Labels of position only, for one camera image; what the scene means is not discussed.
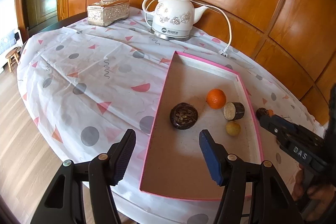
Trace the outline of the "person right hand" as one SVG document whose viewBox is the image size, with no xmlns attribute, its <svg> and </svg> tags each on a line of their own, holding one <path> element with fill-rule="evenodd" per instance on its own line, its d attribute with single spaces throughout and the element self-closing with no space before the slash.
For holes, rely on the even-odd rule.
<svg viewBox="0 0 336 224">
<path fill-rule="evenodd" d="M 294 201 L 298 201 L 305 193 L 303 189 L 304 166 L 299 165 L 300 170 L 295 176 L 295 184 L 291 194 Z M 308 212 L 306 220 L 308 222 L 319 220 L 333 201 L 335 196 L 335 186 L 333 185 L 315 185 L 307 190 L 307 195 L 312 201 L 317 201 L 314 209 Z"/>
</svg>

